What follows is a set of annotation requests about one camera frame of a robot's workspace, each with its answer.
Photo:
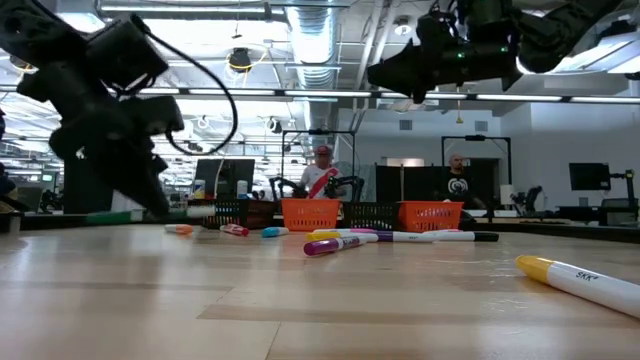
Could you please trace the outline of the black cabinet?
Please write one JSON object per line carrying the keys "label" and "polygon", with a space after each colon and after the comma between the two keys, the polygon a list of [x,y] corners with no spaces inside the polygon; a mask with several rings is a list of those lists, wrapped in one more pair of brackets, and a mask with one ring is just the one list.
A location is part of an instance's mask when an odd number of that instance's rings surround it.
{"label": "black cabinet", "polygon": [[65,214],[88,214],[111,210],[113,190],[86,160],[64,165],[63,209]]}

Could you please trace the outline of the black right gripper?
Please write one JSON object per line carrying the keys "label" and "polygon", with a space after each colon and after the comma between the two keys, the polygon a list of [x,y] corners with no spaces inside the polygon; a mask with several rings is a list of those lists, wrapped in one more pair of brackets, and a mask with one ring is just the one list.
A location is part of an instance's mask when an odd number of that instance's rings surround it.
{"label": "black right gripper", "polygon": [[[429,87],[423,82],[421,49],[409,40],[396,55],[370,65],[366,70],[371,85],[406,95],[414,103],[425,100]],[[509,43],[463,43],[424,55],[424,76],[430,85],[456,84],[500,79],[508,90],[521,77],[516,51]]]}

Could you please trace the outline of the yellow capped white marker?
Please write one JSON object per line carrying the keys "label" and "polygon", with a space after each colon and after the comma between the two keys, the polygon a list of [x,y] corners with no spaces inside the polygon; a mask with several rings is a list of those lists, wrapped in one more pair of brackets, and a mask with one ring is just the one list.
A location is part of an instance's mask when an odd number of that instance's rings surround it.
{"label": "yellow capped white marker", "polygon": [[375,232],[353,232],[353,231],[312,232],[306,235],[306,240],[308,242],[313,242],[313,241],[347,238],[347,237],[358,237],[358,238],[364,239],[366,242],[378,241],[378,235]]}

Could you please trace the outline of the green capped white marker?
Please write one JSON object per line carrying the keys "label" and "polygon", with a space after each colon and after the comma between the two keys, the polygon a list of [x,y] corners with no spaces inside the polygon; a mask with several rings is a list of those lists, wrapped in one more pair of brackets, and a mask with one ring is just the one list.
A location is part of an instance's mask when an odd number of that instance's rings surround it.
{"label": "green capped white marker", "polygon": [[165,215],[153,215],[147,210],[134,209],[123,212],[102,212],[88,214],[85,223],[90,225],[123,225],[130,223],[187,223],[189,219],[203,219],[216,214],[214,205],[188,206],[171,209]]}

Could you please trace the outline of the person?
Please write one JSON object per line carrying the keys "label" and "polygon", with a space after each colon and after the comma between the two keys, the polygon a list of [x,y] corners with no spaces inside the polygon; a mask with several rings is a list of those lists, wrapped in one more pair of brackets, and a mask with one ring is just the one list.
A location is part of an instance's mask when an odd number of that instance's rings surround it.
{"label": "person", "polygon": [[449,172],[444,181],[447,199],[452,202],[463,202],[466,209],[484,208],[484,203],[471,188],[471,180],[465,171],[465,158],[459,154],[453,154],[449,158]]}
{"label": "person", "polygon": [[298,185],[307,191],[309,199],[338,198],[346,194],[344,186],[331,187],[331,178],[341,178],[340,170],[333,166],[333,150],[327,145],[320,145],[314,150],[314,163],[308,165]]}
{"label": "person", "polygon": [[11,205],[11,202],[17,197],[15,183],[8,178],[5,168],[0,164],[0,214],[13,212],[15,207]]}

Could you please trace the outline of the black computer monitor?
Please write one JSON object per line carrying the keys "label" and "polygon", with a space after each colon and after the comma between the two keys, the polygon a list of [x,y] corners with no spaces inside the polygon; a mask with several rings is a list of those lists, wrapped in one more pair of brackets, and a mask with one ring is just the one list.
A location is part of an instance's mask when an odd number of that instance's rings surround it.
{"label": "black computer monitor", "polygon": [[611,189],[609,165],[606,163],[570,163],[569,175],[573,191]]}
{"label": "black computer monitor", "polygon": [[238,199],[237,181],[248,182],[249,197],[252,192],[254,170],[253,159],[201,159],[196,165],[195,179],[206,181],[205,199]]}

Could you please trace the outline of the black plastic mesh basket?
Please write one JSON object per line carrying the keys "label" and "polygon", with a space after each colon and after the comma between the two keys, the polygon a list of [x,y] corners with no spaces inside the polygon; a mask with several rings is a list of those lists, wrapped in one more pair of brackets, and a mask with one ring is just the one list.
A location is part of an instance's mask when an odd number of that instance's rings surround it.
{"label": "black plastic mesh basket", "polygon": [[205,217],[202,222],[208,229],[219,229],[227,224],[249,230],[263,229],[271,225],[278,209],[275,202],[251,199],[207,200],[206,204],[216,208],[215,214]]}
{"label": "black plastic mesh basket", "polygon": [[396,227],[399,203],[346,202],[343,204],[343,225],[348,228],[393,230]]}

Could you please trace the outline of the black ceiling spotlight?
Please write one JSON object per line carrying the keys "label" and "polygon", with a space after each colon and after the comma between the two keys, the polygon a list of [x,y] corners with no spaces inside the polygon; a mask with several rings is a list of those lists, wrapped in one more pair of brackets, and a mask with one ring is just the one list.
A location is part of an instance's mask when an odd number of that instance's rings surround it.
{"label": "black ceiling spotlight", "polygon": [[235,73],[248,73],[252,68],[249,49],[234,48],[229,54],[228,66]]}

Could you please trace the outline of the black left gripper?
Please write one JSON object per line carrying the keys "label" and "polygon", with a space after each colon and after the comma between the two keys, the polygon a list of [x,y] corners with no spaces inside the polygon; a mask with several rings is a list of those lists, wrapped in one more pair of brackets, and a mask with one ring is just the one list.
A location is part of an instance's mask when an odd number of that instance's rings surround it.
{"label": "black left gripper", "polygon": [[156,216],[168,214],[159,181],[167,163],[153,153],[151,138],[184,129],[174,97],[60,95],[50,102],[61,116],[60,127],[49,139],[59,158],[67,161],[83,152],[97,162],[96,173],[105,184]]}

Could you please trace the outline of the orange plastic mesh basket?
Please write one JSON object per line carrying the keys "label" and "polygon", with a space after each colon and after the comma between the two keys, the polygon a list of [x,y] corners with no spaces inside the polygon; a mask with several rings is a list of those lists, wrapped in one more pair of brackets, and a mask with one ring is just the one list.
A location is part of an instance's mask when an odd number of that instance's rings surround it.
{"label": "orange plastic mesh basket", "polygon": [[336,225],[341,201],[284,198],[281,207],[284,226],[290,231],[314,231]]}
{"label": "orange plastic mesh basket", "polygon": [[398,211],[398,228],[408,232],[457,229],[462,202],[403,201]]}

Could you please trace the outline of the black capped white marker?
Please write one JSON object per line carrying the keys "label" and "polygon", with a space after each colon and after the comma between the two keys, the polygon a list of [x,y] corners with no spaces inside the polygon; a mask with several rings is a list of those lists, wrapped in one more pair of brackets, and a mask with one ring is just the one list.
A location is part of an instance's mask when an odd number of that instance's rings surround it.
{"label": "black capped white marker", "polygon": [[499,235],[492,232],[454,232],[454,233],[434,233],[434,231],[424,232],[432,234],[435,242],[497,242]]}

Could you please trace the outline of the black partition panel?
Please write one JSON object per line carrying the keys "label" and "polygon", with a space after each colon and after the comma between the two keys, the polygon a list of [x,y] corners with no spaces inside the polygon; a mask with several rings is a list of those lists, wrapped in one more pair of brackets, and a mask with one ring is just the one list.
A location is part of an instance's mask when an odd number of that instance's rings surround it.
{"label": "black partition panel", "polygon": [[[472,193],[484,203],[496,200],[500,185],[498,159],[471,159],[465,175]],[[376,166],[378,202],[432,201],[447,199],[449,166]]]}

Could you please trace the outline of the black frame stand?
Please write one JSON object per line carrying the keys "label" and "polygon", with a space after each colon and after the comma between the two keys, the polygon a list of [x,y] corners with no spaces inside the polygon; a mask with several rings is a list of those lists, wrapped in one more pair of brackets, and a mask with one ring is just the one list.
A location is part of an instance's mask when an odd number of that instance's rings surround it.
{"label": "black frame stand", "polygon": [[465,135],[465,136],[442,136],[440,138],[440,150],[441,150],[441,166],[445,166],[445,157],[448,149],[445,147],[447,140],[461,140],[465,142],[484,142],[490,141],[496,147],[498,147],[503,153],[503,160],[501,160],[498,166],[495,168],[494,173],[494,185],[492,188],[492,199],[500,198],[500,190],[503,185],[511,186],[512,175],[512,140],[510,137],[493,137],[485,135]]}

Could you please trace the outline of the yellow capped SKK marker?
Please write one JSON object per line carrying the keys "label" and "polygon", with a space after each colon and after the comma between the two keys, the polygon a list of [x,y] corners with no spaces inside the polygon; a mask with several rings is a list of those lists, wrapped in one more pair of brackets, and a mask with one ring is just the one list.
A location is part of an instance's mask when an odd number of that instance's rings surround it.
{"label": "yellow capped SKK marker", "polygon": [[640,285],[532,255],[518,256],[515,265],[533,280],[640,319]]}

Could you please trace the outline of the purple capped Expo marker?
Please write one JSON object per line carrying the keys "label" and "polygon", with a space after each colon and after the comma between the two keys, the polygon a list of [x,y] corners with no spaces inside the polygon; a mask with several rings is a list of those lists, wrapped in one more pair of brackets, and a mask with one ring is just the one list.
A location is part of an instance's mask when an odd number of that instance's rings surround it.
{"label": "purple capped Expo marker", "polygon": [[366,241],[357,236],[329,238],[308,242],[303,246],[305,255],[314,257],[364,245]]}

